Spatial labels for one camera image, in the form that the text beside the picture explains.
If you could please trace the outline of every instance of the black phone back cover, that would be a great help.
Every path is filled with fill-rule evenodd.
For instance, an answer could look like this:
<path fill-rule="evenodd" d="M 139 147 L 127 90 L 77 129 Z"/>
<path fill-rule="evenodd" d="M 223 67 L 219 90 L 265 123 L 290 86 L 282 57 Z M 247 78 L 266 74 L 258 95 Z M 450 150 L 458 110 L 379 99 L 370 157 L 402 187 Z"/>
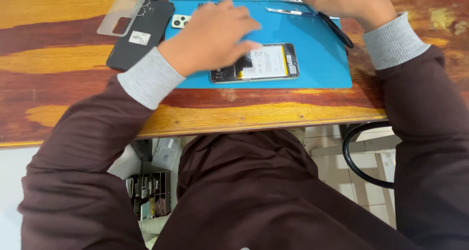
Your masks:
<path fill-rule="evenodd" d="M 157 46 L 174 11 L 174 4 L 149 0 L 146 13 L 135 18 L 127 35 L 120 37 L 109 55 L 108 67 L 126 71 Z"/>

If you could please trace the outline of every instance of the brown sweatshirt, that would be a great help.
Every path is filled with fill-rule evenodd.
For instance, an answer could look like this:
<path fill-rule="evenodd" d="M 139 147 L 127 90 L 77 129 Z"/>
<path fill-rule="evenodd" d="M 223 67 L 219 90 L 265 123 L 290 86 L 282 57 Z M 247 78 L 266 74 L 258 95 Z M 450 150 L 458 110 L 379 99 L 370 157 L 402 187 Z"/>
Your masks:
<path fill-rule="evenodd" d="M 403 49 L 407 34 L 396 41 L 399 59 L 379 41 L 382 60 L 372 56 L 402 139 L 397 230 L 320 181 L 285 130 L 206 135 L 184 149 L 178 205 L 154 249 L 469 249 L 469 112 L 441 50 L 419 44 L 425 52 L 413 55 Z M 153 50 L 138 65 L 157 59 Z M 145 249 L 124 182 L 106 170 L 164 95 L 150 103 L 155 90 L 135 92 L 129 79 L 113 77 L 105 91 L 71 106 L 27 166 L 18 207 L 24 249 Z M 168 80 L 155 88 L 171 91 L 177 82 Z"/>

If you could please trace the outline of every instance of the sleeve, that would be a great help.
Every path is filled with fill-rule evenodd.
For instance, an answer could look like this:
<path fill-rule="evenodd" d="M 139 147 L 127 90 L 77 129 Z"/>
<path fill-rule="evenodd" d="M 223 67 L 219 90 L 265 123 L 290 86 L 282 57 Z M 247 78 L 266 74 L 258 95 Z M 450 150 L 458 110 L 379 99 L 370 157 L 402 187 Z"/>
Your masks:
<path fill-rule="evenodd" d="M 22 179 L 23 249 L 145 249 L 124 182 L 106 170 L 183 79 L 154 48 L 70 106 Z"/>
<path fill-rule="evenodd" d="M 397 229 L 428 249 L 469 249 L 469 112 L 407 14 L 365 34 L 396 147 Z"/>

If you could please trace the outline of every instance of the blue silicone repair mat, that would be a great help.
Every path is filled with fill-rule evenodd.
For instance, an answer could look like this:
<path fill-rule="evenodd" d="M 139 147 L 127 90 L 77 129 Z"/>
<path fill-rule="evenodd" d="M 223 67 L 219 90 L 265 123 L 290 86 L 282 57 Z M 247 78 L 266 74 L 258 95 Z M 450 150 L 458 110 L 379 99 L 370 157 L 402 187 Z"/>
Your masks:
<path fill-rule="evenodd" d="M 199 3 L 221 0 L 169 0 L 174 14 L 190 15 Z M 243 39 L 259 43 L 292 43 L 295 46 L 300 76 L 295 80 L 213 84 L 209 71 L 189 76 L 178 88 L 350 88 L 349 64 L 343 43 L 318 17 L 305 17 L 265 11 L 265 7 L 308 12 L 304 5 L 278 0 L 233 0 L 235 6 L 245 6 L 262 29 Z M 333 20 L 340 26 L 339 20 Z M 180 30 L 168 25 L 166 39 Z"/>

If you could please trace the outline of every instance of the hand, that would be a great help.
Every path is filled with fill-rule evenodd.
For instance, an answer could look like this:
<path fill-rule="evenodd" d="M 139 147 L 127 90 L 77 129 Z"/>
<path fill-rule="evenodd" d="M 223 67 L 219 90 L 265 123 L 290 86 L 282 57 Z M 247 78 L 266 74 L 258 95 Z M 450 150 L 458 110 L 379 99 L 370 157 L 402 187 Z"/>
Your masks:
<path fill-rule="evenodd" d="M 207 3 L 196 10 L 181 32 L 161 43 L 158 51 L 182 76 L 214 70 L 235 63 L 260 44 L 239 40 L 260 24 L 246 7 L 234 7 L 231 0 Z"/>
<path fill-rule="evenodd" d="M 366 32 L 397 18 L 390 0 L 302 0 L 316 11 L 334 17 L 355 18 Z"/>

